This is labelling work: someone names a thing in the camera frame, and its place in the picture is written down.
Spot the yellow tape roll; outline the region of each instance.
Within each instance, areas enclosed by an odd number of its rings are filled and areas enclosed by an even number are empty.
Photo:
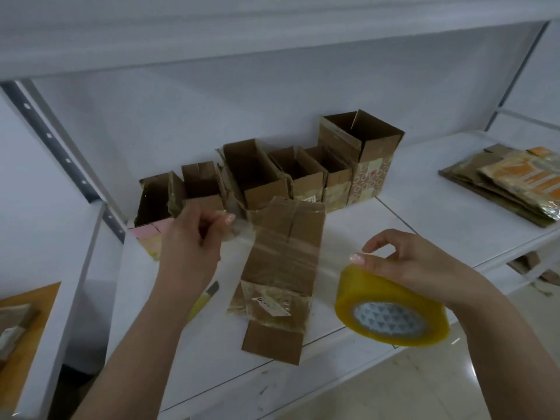
[[[340,275],[334,310],[349,329],[392,345],[432,345],[449,333],[441,303],[353,264]]]

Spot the orange package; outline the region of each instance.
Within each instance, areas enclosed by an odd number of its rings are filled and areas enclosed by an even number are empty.
[[[480,168],[498,186],[560,220],[560,155],[545,147],[517,152]]]

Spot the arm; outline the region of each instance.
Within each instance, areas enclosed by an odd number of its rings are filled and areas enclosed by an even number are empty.
[[[191,204],[173,221],[162,238],[160,268],[148,301],[73,420],[157,418],[181,332],[216,272],[233,219]]]
[[[351,261],[451,309],[465,331],[472,365],[494,420],[560,418],[560,370],[514,306],[492,283],[426,239],[386,230],[363,247],[392,245],[388,258]]]

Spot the floor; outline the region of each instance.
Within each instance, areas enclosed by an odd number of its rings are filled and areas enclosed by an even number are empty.
[[[560,364],[560,288],[539,282],[510,299]],[[280,418],[490,419],[463,330],[455,324],[451,331],[443,343],[399,353]]]

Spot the fingernail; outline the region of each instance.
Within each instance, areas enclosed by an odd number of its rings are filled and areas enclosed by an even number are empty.
[[[350,262],[356,265],[366,265],[366,258],[360,254],[350,255]]]
[[[235,219],[234,214],[228,214],[228,215],[226,215],[225,222],[226,222],[227,225],[231,225],[231,223],[233,223],[234,219]]]

